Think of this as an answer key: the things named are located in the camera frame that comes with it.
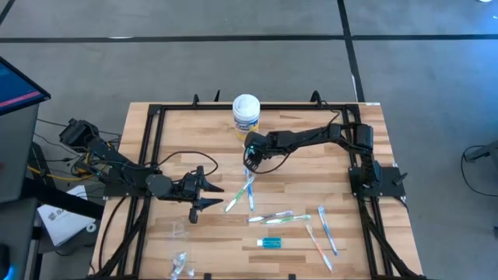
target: wire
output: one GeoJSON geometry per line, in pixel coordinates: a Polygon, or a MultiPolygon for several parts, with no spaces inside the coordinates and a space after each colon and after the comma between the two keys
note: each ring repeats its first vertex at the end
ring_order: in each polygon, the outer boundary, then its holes
{"type": "MultiPolygon", "coordinates": [[[[245,162],[246,155],[247,155],[247,149],[245,149],[245,150],[244,150],[244,155],[243,155],[244,162],[245,162]]],[[[273,171],[277,170],[279,167],[281,167],[281,166],[282,166],[282,165],[286,162],[286,160],[289,158],[289,156],[290,156],[290,153],[288,153],[288,154],[286,155],[286,157],[285,157],[285,158],[283,158],[282,162],[281,162],[281,163],[279,163],[279,165],[277,165],[277,166],[275,166],[275,167],[271,168],[270,170],[266,170],[266,171],[256,171],[256,170],[252,170],[251,168],[248,168],[245,164],[244,164],[244,165],[245,165],[245,166],[249,169],[249,171],[251,171],[251,172],[252,172],[252,173],[254,173],[254,174],[267,174],[267,173],[273,172],[273,171]]]]}
{"type": "MultiPolygon", "coordinates": [[[[51,171],[51,172],[55,171],[55,172],[60,172],[60,173],[63,173],[63,174],[68,174],[68,175],[71,175],[71,176],[74,176],[74,177],[80,177],[79,174],[70,173],[70,172],[67,172],[67,171],[64,171],[64,170],[58,170],[58,169],[55,169],[55,168],[52,168],[52,167],[50,167],[48,170],[51,171]]],[[[89,178],[87,180],[91,180],[93,182],[101,183],[99,180],[94,180],[92,178],[89,178]]]]}
{"type": "MultiPolygon", "coordinates": [[[[325,103],[325,105],[327,105],[327,106],[329,106],[329,107],[330,107],[330,105],[328,105],[327,101],[322,100],[321,102],[325,103]]],[[[329,109],[329,110],[330,110],[332,113],[337,113],[337,114],[336,114],[336,115],[335,115],[335,116],[334,116],[334,117],[333,117],[333,118],[332,118],[332,119],[328,122],[329,124],[331,124],[333,121],[335,121],[335,119],[336,119],[338,116],[340,116],[340,115],[341,115],[341,112],[340,112],[340,111],[339,111],[339,112],[337,112],[337,111],[335,111],[335,110],[333,110],[333,109],[329,109]]]]}
{"type": "Polygon", "coordinates": [[[75,153],[75,152],[73,152],[73,151],[71,151],[71,150],[69,150],[69,149],[65,148],[63,145],[54,144],[54,143],[52,143],[52,142],[48,141],[45,137],[43,137],[43,136],[41,136],[41,135],[37,134],[36,132],[34,132],[34,134],[35,134],[36,136],[38,136],[38,137],[42,138],[42,139],[43,139],[43,140],[44,140],[47,144],[50,144],[50,145],[53,145],[53,146],[59,147],[59,148],[61,148],[61,149],[65,150],[66,152],[69,152],[69,153],[71,153],[71,154],[73,154],[73,155],[75,155],[75,156],[79,156],[79,154],[77,154],[77,153],[75,153]]]}
{"type": "Polygon", "coordinates": [[[37,161],[41,161],[41,162],[45,162],[45,163],[55,163],[55,162],[63,162],[63,163],[67,163],[67,162],[70,162],[74,159],[77,159],[78,156],[75,156],[73,158],[64,158],[64,159],[37,159],[37,158],[33,158],[33,157],[30,157],[30,159],[33,159],[33,160],[37,160],[37,161]]]}
{"type": "Polygon", "coordinates": [[[75,194],[75,196],[79,197],[80,194],[91,194],[93,193],[94,191],[98,191],[98,190],[102,190],[104,189],[105,187],[96,187],[95,189],[91,190],[91,191],[82,191],[82,192],[79,192],[78,194],[75,194]]]}
{"type": "MultiPolygon", "coordinates": [[[[76,160],[76,162],[81,161],[83,159],[86,159],[86,157],[88,155],[89,155],[89,153],[86,153],[86,154],[80,156],[79,159],[76,160]]],[[[90,172],[87,172],[86,170],[82,170],[82,169],[79,169],[78,167],[76,167],[75,163],[72,164],[70,171],[71,171],[71,175],[76,176],[76,177],[81,177],[83,175],[90,175],[90,172]]]]}
{"type": "Polygon", "coordinates": [[[498,198],[498,194],[485,194],[485,193],[482,193],[480,191],[477,191],[475,188],[473,188],[467,181],[467,177],[465,176],[465,172],[464,172],[464,159],[465,159],[465,153],[469,150],[469,149],[473,149],[473,148],[482,148],[484,147],[484,145],[472,145],[468,148],[465,149],[465,151],[461,154],[461,159],[460,159],[460,171],[461,171],[461,176],[464,178],[464,182],[465,184],[467,184],[467,187],[469,189],[471,189],[472,191],[474,191],[475,193],[477,194],[480,194],[480,195],[484,195],[484,196],[487,196],[487,197],[492,197],[492,198],[498,198]]]}
{"type": "Polygon", "coordinates": [[[99,271],[102,270],[103,242],[106,239],[107,230],[109,229],[109,225],[112,222],[114,215],[116,215],[117,209],[119,208],[119,206],[121,206],[121,204],[123,203],[123,201],[125,201],[125,199],[126,199],[126,197],[121,198],[121,200],[117,203],[116,207],[114,207],[114,210],[112,211],[112,213],[109,216],[109,221],[107,222],[106,227],[103,230],[102,240],[100,241],[100,249],[99,249],[99,271]]]}
{"type": "Polygon", "coordinates": [[[120,138],[117,137],[117,138],[114,138],[114,139],[111,139],[109,141],[107,141],[108,143],[112,143],[112,142],[119,142],[120,138]]]}
{"type": "Polygon", "coordinates": [[[130,169],[133,169],[133,170],[146,170],[146,169],[150,169],[150,167],[147,167],[147,166],[129,166],[128,164],[132,163],[131,161],[128,161],[126,163],[122,163],[122,162],[118,162],[116,160],[97,159],[97,160],[94,160],[94,161],[90,161],[90,163],[91,164],[94,164],[94,163],[102,163],[102,164],[114,163],[114,164],[121,164],[122,166],[130,168],[130,169]]]}
{"type": "MultiPolygon", "coordinates": [[[[38,169],[33,168],[31,166],[28,166],[28,170],[30,170],[31,172],[34,172],[36,174],[39,174],[39,175],[41,174],[41,171],[39,171],[38,169]]],[[[54,178],[54,179],[57,179],[57,180],[79,182],[79,181],[83,181],[83,180],[88,180],[89,178],[93,177],[93,175],[88,175],[88,176],[84,176],[84,177],[81,177],[81,178],[70,178],[70,177],[61,177],[61,176],[57,176],[57,175],[53,175],[53,174],[47,174],[47,177],[54,178]]]]}
{"type": "Polygon", "coordinates": [[[178,151],[178,152],[174,152],[174,153],[170,154],[167,158],[163,159],[161,162],[157,163],[157,166],[160,166],[161,164],[165,163],[171,157],[173,157],[175,155],[178,155],[178,154],[182,154],[182,153],[198,154],[198,155],[205,156],[208,159],[210,159],[215,164],[215,168],[213,170],[209,171],[208,173],[206,173],[205,174],[206,176],[209,176],[209,175],[213,174],[218,169],[218,163],[215,161],[215,159],[213,159],[211,156],[206,155],[203,152],[198,152],[198,151],[178,151]]]}
{"type": "MultiPolygon", "coordinates": [[[[40,118],[37,118],[38,121],[41,121],[41,122],[44,122],[45,124],[53,124],[53,125],[57,125],[57,126],[60,126],[60,127],[63,127],[63,128],[67,128],[68,125],[65,125],[65,124],[59,124],[59,123],[56,123],[56,122],[53,122],[53,121],[46,121],[46,120],[42,120],[40,118]]],[[[116,136],[119,136],[121,137],[120,134],[118,133],[114,133],[114,132],[109,132],[109,131],[101,131],[99,130],[99,132],[102,132],[104,134],[109,134],[109,135],[116,135],[116,136]]]]}
{"type": "Polygon", "coordinates": [[[91,248],[91,247],[93,247],[93,246],[95,246],[95,243],[83,244],[83,245],[81,245],[81,246],[78,246],[77,248],[75,248],[74,250],[72,250],[71,252],[69,252],[69,253],[67,253],[67,254],[60,253],[60,252],[58,252],[57,250],[55,250],[54,252],[55,252],[57,255],[61,256],[61,257],[69,257],[69,256],[73,255],[74,253],[76,253],[76,251],[77,251],[77,250],[81,249],[81,247],[91,248]]]}
{"type": "Polygon", "coordinates": [[[92,274],[95,274],[95,268],[92,265],[92,261],[90,261],[89,265],[90,265],[90,268],[92,269],[92,274]]]}
{"type": "Polygon", "coordinates": [[[133,223],[133,226],[130,228],[130,231],[124,235],[123,241],[117,247],[112,257],[107,260],[107,263],[103,266],[103,268],[96,273],[97,276],[110,276],[113,273],[117,263],[123,257],[123,254],[128,250],[128,247],[132,243],[136,234],[143,228],[144,225],[146,225],[147,213],[149,213],[149,207],[143,205],[142,210],[135,220],[135,223],[133,223]]]}

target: concrete floor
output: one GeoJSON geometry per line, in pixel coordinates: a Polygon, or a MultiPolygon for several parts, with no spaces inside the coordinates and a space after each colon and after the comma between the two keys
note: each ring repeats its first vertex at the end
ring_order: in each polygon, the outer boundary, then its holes
{"type": "MultiPolygon", "coordinates": [[[[498,33],[497,1],[345,2],[353,35],[498,33]]],[[[340,34],[342,27],[333,0],[16,0],[0,26],[0,37],[241,33],[340,34]]],[[[366,101],[382,103],[396,160],[409,172],[409,214],[425,275],[495,279],[498,198],[471,192],[459,160],[467,146],[498,139],[498,42],[356,41],[354,47],[366,101]]],[[[84,118],[108,131],[123,128],[129,102],[186,101],[195,93],[211,100],[217,89],[221,100],[253,93],[264,101],[301,101],[316,89],[329,101],[355,101],[340,40],[0,44],[0,55],[52,94],[40,118],[84,118]]],[[[37,125],[41,135],[59,131],[37,125]]],[[[35,140],[47,158],[66,156],[35,140]]],[[[474,187],[498,194],[490,160],[467,165],[466,173],[474,187]]],[[[41,278],[83,277],[91,253],[48,254],[41,278]]]]}

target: computer screen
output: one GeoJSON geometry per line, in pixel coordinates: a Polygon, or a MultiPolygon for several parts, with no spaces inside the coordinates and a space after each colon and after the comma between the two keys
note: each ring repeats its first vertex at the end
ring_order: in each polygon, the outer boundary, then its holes
{"type": "Polygon", "coordinates": [[[47,99],[50,94],[0,58],[0,116],[47,99]]]}

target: table leg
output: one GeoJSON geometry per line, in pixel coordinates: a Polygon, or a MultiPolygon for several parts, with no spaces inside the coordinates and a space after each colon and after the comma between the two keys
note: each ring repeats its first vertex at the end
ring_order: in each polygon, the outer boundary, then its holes
{"type": "Polygon", "coordinates": [[[36,198],[41,203],[98,220],[102,218],[103,214],[102,205],[48,187],[29,178],[24,178],[23,197],[36,198]]]}

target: wooden tabletop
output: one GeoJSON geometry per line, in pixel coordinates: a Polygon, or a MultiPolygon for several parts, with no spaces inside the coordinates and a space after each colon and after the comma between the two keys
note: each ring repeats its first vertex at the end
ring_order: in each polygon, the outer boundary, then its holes
{"type": "MultiPolygon", "coordinates": [[[[149,103],[131,103],[124,126],[120,152],[134,162],[139,158],[148,106],[149,103]]],[[[360,103],[359,108],[362,122],[373,127],[376,160],[383,166],[391,166],[394,157],[381,106],[360,103]]],[[[332,117],[333,113],[326,110],[263,110],[260,133],[317,128],[327,124],[332,117]]],[[[150,159],[156,122],[157,117],[146,161],[150,159]]],[[[159,159],[181,150],[205,152],[218,161],[219,169],[208,176],[208,180],[225,189],[225,192],[203,193],[202,196],[223,198],[225,201],[199,213],[198,224],[192,225],[188,223],[190,204],[153,198],[140,278],[169,278],[171,259],[181,251],[187,253],[188,265],[194,268],[196,278],[202,278],[204,273],[212,273],[214,279],[287,278],[288,274],[314,279],[369,278],[358,206],[351,195],[347,175],[349,156],[338,145],[298,149],[275,172],[258,175],[254,181],[254,213],[250,212],[246,194],[230,212],[223,211],[245,181],[242,141],[235,135],[231,110],[167,111],[159,159]],[[338,247],[337,257],[332,253],[318,217],[319,205],[326,209],[331,233],[338,247]],[[246,222],[251,216],[285,210],[293,210],[295,215],[312,216],[310,224],[315,235],[335,266],[332,275],[309,237],[304,222],[279,226],[246,222]],[[257,240],[265,236],[282,237],[282,249],[257,247],[257,240]]],[[[259,168],[271,168],[281,159],[276,157],[266,161],[259,168]]],[[[161,169],[169,177],[180,178],[197,165],[204,165],[206,173],[213,168],[213,164],[202,156],[181,154],[163,164],[161,169]]],[[[119,198],[113,198],[106,203],[102,225],[107,224],[118,201],[119,198]]],[[[380,204],[389,243],[409,268],[422,274],[406,209],[393,198],[382,198],[380,204]]],[[[103,250],[104,262],[122,241],[128,206],[129,198],[121,205],[110,225],[103,250]]],[[[98,245],[102,234],[103,227],[99,232],[98,245]]],[[[383,274],[380,249],[376,241],[373,243],[378,271],[383,274]]],[[[93,254],[95,268],[99,249],[97,246],[93,254]]],[[[128,254],[127,272],[132,270],[134,251],[135,243],[128,254]]]]}

